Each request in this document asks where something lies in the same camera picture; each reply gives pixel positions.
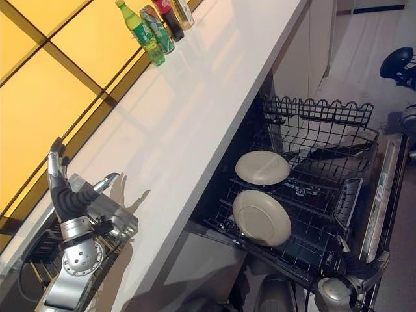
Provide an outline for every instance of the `red bottle label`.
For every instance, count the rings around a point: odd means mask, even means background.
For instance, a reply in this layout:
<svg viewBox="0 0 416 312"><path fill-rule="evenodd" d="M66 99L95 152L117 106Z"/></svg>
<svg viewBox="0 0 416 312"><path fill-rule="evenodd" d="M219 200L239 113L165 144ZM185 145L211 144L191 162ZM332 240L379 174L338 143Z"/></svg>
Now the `red bottle label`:
<svg viewBox="0 0 416 312"><path fill-rule="evenodd" d="M155 3L155 6L160 14L165 14L172 8L169 0L153 0L153 3Z"/></svg>

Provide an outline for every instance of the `upper dish rack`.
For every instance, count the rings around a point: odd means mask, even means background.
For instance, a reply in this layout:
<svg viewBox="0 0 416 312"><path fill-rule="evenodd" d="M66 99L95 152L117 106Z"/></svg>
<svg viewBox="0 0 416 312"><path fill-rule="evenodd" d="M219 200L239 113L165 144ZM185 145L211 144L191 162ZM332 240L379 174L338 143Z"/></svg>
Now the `upper dish rack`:
<svg viewBox="0 0 416 312"><path fill-rule="evenodd" d="M325 99L264 99L265 125L252 150L285 157L291 177L310 185L339 188L361 177L376 151L378 132L367 128L373 105Z"/></svg>

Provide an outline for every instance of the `metal robot hand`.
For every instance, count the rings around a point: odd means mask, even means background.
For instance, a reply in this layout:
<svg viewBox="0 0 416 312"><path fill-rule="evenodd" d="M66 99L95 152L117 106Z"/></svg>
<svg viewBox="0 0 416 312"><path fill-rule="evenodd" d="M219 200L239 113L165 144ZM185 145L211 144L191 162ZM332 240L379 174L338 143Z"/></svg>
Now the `metal robot hand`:
<svg viewBox="0 0 416 312"><path fill-rule="evenodd" d="M42 297L37 312L76 311L82 304L92 274L104 258L104 248L95 240L86 210L118 176L110 174L94 188L75 193L66 179L69 159L62 160L64 150L62 139L57 138L47 157L49 191L64 239L64 257L62 269Z"/></svg>
<svg viewBox="0 0 416 312"><path fill-rule="evenodd" d="M337 236L346 263L346 276L324 278L318 283L315 303L321 312L351 312L360 309L358 296L365 294L381 278L389 264L390 253L384 251L371 263L364 263L352 254L346 242Z"/></svg>

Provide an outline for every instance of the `beige plate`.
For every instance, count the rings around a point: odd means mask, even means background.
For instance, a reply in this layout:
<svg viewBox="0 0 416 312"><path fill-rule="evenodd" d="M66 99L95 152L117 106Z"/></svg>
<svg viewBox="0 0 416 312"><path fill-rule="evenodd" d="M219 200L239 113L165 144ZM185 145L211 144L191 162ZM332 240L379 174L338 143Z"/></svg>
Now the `beige plate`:
<svg viewBox="0 0 416 312"><path fill-rule="evenodd" d="M233 214L240 230L259 244L281 245L291 234L286 210L273 197L258 190L246 190L237 195Z"/></svg>
<svg viewBox="0 0 416 312"><path fill-rule="evenodd" d="M271 185L286 179L290 169L287 161L276 153L251 151L240 157L235 172L251 184Z"/></svg>

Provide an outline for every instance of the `bottle label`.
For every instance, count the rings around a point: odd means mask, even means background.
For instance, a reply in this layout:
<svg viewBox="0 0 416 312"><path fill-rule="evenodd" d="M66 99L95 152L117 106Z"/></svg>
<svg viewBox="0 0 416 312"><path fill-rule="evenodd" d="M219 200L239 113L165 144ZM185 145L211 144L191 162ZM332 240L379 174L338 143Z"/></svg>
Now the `bottle label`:
<svg viewBox="0 0 416 312"><path fill-rule="evenodd" d="M172 8L169 0L153 0L160 14L166 14Z"/></svg>
<svg viewBox="0 0 416 312"><path fill-rule="evenodd" d="M194 18L192 17L192 12L190 11L188 4L186 3L186 0L177 0L177 2L182 7L182 11L184 15L187 17L187 20L193 23Z"/></svg>
<svg viewBox="0 0 416 312"><path fill-rule="evenodd" d="M141 10L140 16L143 21L145 21L150 27L151 31L156 37L157 43L160 45L164 53L169 53L174 49L174 43L169 37L169 34L166 32L166 29L163 27L161 21L156 15L156 12L153 10Z"/></svg>
<svg viewBox="0 0 416 312"><path fill-rule="evenodd" d="M145 23L140 23L139 26L134 28L131 33L133 36L137 39L137 41L140 43L140 45L144 46L148 44L153 37L153 35L150 32L149 27Z"/></svg>

